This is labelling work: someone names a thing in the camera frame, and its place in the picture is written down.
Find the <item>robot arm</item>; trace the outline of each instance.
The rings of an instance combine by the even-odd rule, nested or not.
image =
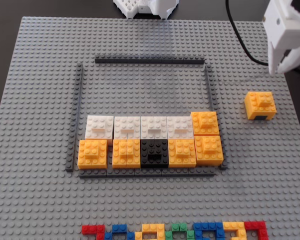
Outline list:
[[[300,65],[300,0],[271,0],[263,18],[269,71],[285,73]],[[284,57],[286,50],[291,50]]]

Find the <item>colorful lego bricks row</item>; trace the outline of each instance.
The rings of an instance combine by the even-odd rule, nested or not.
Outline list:
[[[223,161],[213,111],[186,117],[88,116],[78,168],[107,168],[108,145],[113,145],[114,169],[193,168],[219,166]]]
[[[173,240],[173,234],[182,232],[187,240],[209,240],[203,237],[205,232],[214,232],[215,240],[225,240],[225,232],[235,232],[236,236],[231,240],[247,240],[246,231],[257,231],[258,240],[269,240],[266,223],[264,221],[250,222],[195,222],[192,229],[188,229],[185,223],[174,223],[170,231],[165,231],[165,225],[161,223],[143,224],[142,231],[129,232],[127,225],[118,224],[112,226],[111,232],[105,232],[104,225],[83,225],[83,235],[96,235],[97,240],[112,240],[115,234],[126,234],[127,240],[143,240],[143,235],[153,234],[151,240]]]

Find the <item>2x2 lego brick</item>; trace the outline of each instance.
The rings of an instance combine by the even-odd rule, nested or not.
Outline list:
[[[141,140],[141,168],[168,168],[168,141],[165,139]]]

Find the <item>white plastic object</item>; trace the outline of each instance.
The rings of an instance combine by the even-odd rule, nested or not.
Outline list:
[[[167,19],[179,0],[113,0],[121,12],[129,19],[137,13],[153,14]]]
[[[300,13],[291,4],[292,0],[271,0],[264,15],[271,75],[300,65]],[[283,59],[289,49],[291,52]]]

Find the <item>yellow lego brick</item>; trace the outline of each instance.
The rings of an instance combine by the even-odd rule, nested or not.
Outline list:
[[[277,112],[271,92],[250,91],[244,103],[249,120],[271,120]]]
[[[247,238],[246,230],[245,229],[236,230],[236,236],[238,236],[239,238]]]
[[[219,166],[224,160],[220,136],[194,136],[196,163]]]
[[[140,140],[127,140],[127,160],[126,167],[129,169],[139,169],[141,167]]]
[[[196,166],[195,145],[193,139],[168,140],[169,167],[193,168]]]
[[[164,224],[162,223],[158,223],[158,224],[156,224],[156,227],[157,227],[157,230],[158,230],[158,232],[164,232],[165,231],[165,229],[164,229]]]
[[[158,240],[165,240],[165,229],[164,224],[156,224],[157,227],[157,238]]]
[[[134,240],[142,240],[142,232],[141,231],[136,231],[134,233]]]
[[[156,226],[156,224],[150,224],[150,234],[156,234],[156,232],[157,232],[158,230],[157,230],[157,226]]]
[[[226,232],[232,232],[232,231],[236,231],[236,230],[245,230],[245,226],[244,226],[244,222],[241,222],[241,221],[226,221],[226,222],[223,222],[223,228],[224,228],[224,231]]]
[[[150,233],[150,224],[142,224],[142,233],[149,234]]]
[[[191,113],[191,117],[194,136],[217,136],[220,134],[215,111],[195,111]]]
[[[114,169],[126,168],[127,162],[127,140],[115,139],[113,141],[112,167]]]
[[[79,145],[78,168],[107,168],[106,140],[81,140]]]

